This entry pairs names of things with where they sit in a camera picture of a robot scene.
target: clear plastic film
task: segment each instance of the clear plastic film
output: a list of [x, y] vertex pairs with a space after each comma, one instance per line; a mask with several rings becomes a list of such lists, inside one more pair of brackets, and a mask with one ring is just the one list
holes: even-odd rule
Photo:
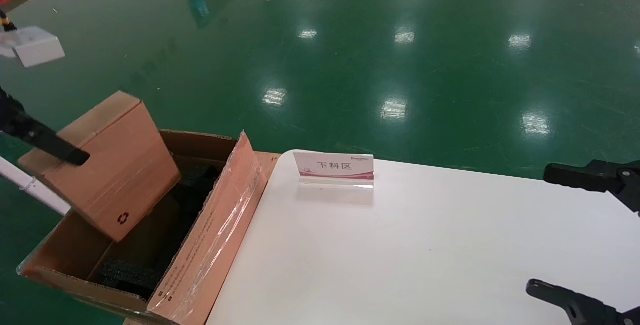
[[205, 323], [265, 190], [244, 132], [148, 311], [180, 325]]

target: small cardboard box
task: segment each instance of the small cardboard box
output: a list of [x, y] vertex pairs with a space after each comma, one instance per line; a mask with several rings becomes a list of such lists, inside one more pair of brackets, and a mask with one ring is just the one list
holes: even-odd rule
[[220, 171], [201, 212], [149, 299], [97, 283], [107, 257], [148, 264], [176, 221], [170, 194], [121, 242], [70, 211], [20, 264], [18, 274], [142, 324], [204, 325], [265, 191], [278, 154], [255, 152], [245, 133], [232, 138], [163, 131], [181, 172]]
[[19, 164], [85, 220], [121, 241], [180, 179], [145, 105], [117, 92], [58, 133], [89, 153], [82, 166], [34, 149]]

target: white tabletop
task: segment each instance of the white tabletop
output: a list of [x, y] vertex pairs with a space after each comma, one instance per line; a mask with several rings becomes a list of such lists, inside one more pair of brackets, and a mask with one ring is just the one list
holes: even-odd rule
[[375, 161], [375, 188], [273, 172], [208, 325], [569, 325], [537, 278], [640, 305], [640, 218], [608, 193]]

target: green floor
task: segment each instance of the green floor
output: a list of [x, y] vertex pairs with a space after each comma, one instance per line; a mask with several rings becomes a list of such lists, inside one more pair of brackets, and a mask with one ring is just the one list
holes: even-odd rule
[[[539, 179], [640, 159], [640, 0], [30, 0], [66, 58], [0, 59], [55, 129], [118, 90], [163, 129]], [[28, 147], [0, 136], [14, 161]], [[58, 217], [0, 181], [0, 324], [118, 324], [16, 275]]]

